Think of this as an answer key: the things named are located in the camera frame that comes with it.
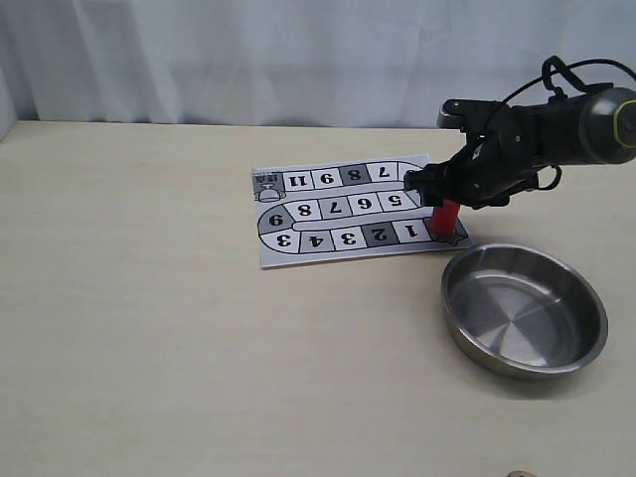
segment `beige table surface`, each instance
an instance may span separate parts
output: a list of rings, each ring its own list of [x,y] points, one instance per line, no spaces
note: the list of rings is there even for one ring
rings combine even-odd
[[[444,328],[450,253],[262,271],[250,169],[429,152],[450,131],[19,123],[0,143],[0,475],[632,475],[636,164],[463,211],[552,253],[610,320],[548,385]]]

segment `white backdrop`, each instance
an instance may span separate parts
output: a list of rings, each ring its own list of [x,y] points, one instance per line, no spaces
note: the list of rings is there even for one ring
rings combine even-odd
[[[634,32],[634,0],[0,0],[0,65],[24,118],[427,127]]]

